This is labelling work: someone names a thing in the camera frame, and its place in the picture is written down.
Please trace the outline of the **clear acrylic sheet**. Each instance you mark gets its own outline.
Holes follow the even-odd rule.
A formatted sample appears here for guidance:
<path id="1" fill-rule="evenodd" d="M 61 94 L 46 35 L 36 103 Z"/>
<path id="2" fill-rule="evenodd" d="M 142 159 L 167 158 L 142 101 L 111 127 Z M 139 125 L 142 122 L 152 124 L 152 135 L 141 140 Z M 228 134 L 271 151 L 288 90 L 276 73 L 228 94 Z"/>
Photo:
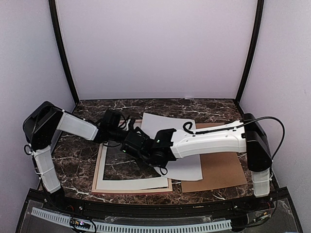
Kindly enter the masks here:
<path id="1" fill-rule="evenodd" d="M 120 151 L 120 147 L 108 148 L 104 165 L 104 180 L 137 180 L 157 178 L 153 167 Z"/>

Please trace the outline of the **red sunset photo print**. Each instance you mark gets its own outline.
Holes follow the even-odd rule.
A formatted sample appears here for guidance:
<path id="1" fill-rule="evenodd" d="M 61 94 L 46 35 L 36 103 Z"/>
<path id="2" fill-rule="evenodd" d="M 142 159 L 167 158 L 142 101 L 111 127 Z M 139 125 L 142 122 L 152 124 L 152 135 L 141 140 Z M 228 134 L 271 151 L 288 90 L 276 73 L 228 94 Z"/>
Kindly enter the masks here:
<path id="1" fill-rule="evenodd" d="M 171 118 L 158 116 L 149 113 L 143 113 L 141 129 L 154 139 L 156 133 L 160 130 L 174 128 L 180 130 L 184 123 L 191 122 L 192 128 L 195 129 L 195 121 L 186 118 Z M 166 165 L 166 169 L 155 168 L 156 172 L 161 176 L 180 181 L 198 181 L 203 178 L 201 170 L 200 155 L 170 161 Z"/>

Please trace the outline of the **white photo mat board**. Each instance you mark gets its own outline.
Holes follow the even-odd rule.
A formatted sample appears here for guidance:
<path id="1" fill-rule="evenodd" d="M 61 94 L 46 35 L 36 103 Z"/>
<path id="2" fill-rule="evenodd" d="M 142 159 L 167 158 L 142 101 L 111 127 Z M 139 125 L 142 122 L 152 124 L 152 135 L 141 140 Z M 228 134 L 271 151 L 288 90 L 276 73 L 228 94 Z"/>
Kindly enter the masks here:
<path id="1" fill-rule="evenodd" d="M 155 194 L 172 192 L 171 179 L 165 177 L 137 179 L 137 180 L 104 180 L 104 165 L 107 147 L 99 147 L 95 166 L 92 192 L 101 194 Z"/>

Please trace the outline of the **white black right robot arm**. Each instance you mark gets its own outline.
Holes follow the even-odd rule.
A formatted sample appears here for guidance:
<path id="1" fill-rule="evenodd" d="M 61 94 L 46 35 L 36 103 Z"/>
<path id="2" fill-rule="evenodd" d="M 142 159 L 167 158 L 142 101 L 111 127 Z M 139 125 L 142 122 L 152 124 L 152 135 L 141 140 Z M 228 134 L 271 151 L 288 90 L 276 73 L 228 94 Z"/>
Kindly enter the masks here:
<path id="1" fill-rule="evenodd" d="M 251 172 L 254 195 L 248 207 L 259 210 L 270 193 L 270 153 L 267 135 L 252 114 L 243 120 L 208 127 L 194 120 L 143 114 L 142 130 L 156 144 L 166 140 L 161 133 L 169 133 L 165 156 L 172 155 L 164 168 L 156 167 L 161 176 L 193 183 L 197 191 L 228 187 L 230 179 L 239 175 L 231 165 L 228 155 L 246 153 L 247 167 Z"/>

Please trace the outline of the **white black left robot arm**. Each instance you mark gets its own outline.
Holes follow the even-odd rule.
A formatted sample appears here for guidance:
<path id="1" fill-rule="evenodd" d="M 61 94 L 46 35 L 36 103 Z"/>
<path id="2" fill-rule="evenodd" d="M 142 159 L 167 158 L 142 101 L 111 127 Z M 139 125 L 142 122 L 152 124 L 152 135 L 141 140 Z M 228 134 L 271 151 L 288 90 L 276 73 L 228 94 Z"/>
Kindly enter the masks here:
<path id="1" fill-rule="evenodd" d="M 52 161 L 51 144 L 55 132 L 70 133 L 98 144 L 108 141 L 122 143 L 128 131 L 119 126 L 120 119 L 121 113 L 107 110 L 104 117 L 98 123 L 94 123 L 45 101 L 24 121 L 22 128 L 38 175 L 44 188 L 52 194 L 49 203 L 57 211 L 65 211 L 69 202 L 56 193 L 61 189 L 61 184 Z"/>

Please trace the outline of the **light wooden picture frame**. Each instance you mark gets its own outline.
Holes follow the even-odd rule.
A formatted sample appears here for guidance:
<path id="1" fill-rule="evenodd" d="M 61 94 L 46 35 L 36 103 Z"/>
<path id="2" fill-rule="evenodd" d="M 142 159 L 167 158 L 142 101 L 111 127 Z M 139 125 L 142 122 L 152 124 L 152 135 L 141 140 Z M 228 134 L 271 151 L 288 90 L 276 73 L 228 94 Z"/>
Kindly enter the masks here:
<path id="1" fill-rule="evenodd" d="M 120 144 L 101 144 L 98 151 L 91 192 L 112 195 L 155 195 L 171 193 L 172 180 L 137 162 L 120 151 Z"/>

